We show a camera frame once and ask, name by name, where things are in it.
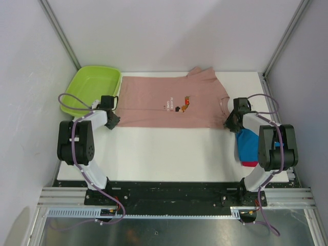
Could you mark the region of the pink t-shirt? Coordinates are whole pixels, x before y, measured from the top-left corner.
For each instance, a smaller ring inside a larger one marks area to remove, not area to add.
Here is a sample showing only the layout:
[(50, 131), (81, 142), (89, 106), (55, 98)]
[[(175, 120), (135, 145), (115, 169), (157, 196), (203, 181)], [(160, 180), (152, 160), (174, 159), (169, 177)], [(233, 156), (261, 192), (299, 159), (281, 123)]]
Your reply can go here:
[(213, 68), (182, 77), (125, 76), (116, 115), (120, 127), (222, 129), (230, 97)]

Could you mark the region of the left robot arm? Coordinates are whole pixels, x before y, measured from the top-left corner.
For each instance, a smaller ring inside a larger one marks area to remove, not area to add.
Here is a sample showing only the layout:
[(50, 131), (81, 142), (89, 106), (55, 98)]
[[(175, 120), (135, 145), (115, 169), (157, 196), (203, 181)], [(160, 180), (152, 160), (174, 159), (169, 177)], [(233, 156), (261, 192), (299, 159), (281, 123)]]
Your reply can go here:
[(88, 106), (69, 93), (58, 96), (59, 103), (68, 109), (86, 111), (76, 120), (64, 120), (59, 124), (57, 157), (69, 166), (76, 167), (88, 184), (88, 189), (97, 190), (95, 198), (103, 205), (113, 200), (113, 192), (107, 189), (108, 177), (94, 159), (95, 144), (93, 133), (99, 128), (113, 130), (120, 122), (115, 114), (118, 96), (103, 95)]

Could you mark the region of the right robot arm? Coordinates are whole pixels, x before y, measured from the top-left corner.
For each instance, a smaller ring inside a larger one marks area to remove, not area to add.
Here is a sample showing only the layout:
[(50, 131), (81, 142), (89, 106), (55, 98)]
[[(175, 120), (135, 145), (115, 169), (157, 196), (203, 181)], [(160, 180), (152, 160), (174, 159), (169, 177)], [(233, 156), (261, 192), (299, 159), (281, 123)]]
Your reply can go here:
[(241, 180), (243, 189), (237, 191), (236, 199), (248, 206), (255, 199), (254, 192), (261, 191), (271, 179), (298, 163), (295, 130), (292, 125), (279, 125), (264, 117), (264, 112), (252, 110), (246, 97), (233, 99), (233, 110), (224, 126), (241, 137), (248, 130), (258, 137), (255, 148), (258, 164)]

